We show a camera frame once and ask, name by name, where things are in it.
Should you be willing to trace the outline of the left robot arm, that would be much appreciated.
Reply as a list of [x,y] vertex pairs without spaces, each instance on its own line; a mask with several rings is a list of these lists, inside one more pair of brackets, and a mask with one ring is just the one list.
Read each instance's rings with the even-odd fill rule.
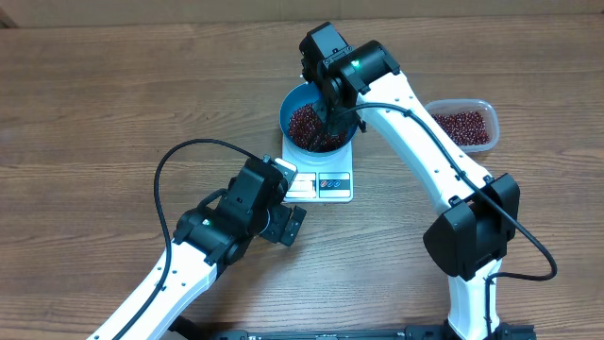
[[248,159],[227,188],[180,217],[155,268],[92,338],[160,339],[255,237],[291,246],[306,215],[283,203],[296,174],[281,158]]

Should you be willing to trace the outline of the clear plastic food container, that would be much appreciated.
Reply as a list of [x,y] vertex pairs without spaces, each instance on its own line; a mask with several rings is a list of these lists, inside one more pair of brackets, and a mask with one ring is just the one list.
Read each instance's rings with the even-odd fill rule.
[[488,144],[469,145],[458,147],[465,153],[484,152],[493,148],[498,142],[500,130],[495,109],[486,101],[481,99],[444,99],[432,101],[425,105],[428,113],[452,115],[463,111],[478,111],[486,122],[486,128],[490,137]]

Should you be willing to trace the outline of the red beans in bowl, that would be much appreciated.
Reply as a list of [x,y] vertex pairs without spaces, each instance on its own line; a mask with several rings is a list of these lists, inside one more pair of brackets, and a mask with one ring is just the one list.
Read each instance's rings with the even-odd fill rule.
[[[313,104],[309,103],[293,112],[289,120],[287,133],[296,146],[308,151],[308,140],[313,132],[320,126],[321,122],[316,117]],[[328,135],[323,139],[321,148],[318,152],[329,152],[336,150],[344,144],[346,138],[346,132],[342,132],[336,136]]]

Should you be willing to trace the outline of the blue metal bowl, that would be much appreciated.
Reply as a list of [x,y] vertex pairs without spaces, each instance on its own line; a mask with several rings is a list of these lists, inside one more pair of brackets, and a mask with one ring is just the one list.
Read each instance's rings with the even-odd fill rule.
[[320,91],[314,84],[311,83],[303,83],[293,88],[283,99],[280,109],[279,109],[279,127],[281,128],[282,134],[284,136],[284,144],[292,149],[294,152],[298,152],[301,154],[316,156],[316,157],[326,157],[328,155],[334,154],[338,151],[343,151],[346,146],[350,146],[353,137],[356,134],[356,130],[351,128],[347,133],[347,138],[344,144],[333,151],[329,152],[309,152],[303,148],[300,148],[294,144],[292,139],[289,137],[287,133],[289,120],[293,114],[293,112],[306,105],[313,104],[317,99]]

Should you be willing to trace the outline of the white digital kitchen scale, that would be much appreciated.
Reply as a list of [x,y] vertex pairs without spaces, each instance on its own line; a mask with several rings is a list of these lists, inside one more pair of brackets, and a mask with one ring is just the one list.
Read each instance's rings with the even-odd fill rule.
[[348,203],[354,197],[353,152],[348,142],[337,150],[311,153],[283,137],[282,159],[297,168],[289,203]]

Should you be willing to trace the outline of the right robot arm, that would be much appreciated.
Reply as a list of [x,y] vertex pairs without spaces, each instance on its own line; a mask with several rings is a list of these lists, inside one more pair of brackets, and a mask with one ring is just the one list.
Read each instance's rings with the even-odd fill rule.
[[438,215],[423,241],[448,276],[449,329],[460,339],[495,335],[495,274],[515,234],[518,185],[509,175],[493,178],[448,137],[381,43],[353,48],[324,23],[299,50],[303,78],[327,104],[305,148],[316,151],[329,134],[372,126],[422,182]]

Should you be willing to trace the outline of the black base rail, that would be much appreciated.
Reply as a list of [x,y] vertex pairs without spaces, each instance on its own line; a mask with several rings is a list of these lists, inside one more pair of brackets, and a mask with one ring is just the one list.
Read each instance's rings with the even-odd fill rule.
[[408,326],[394,330],[364,331],[212,331],[179,316],[168,328],[185,339],[203,340],[445,340],[457,339],[443,325]]

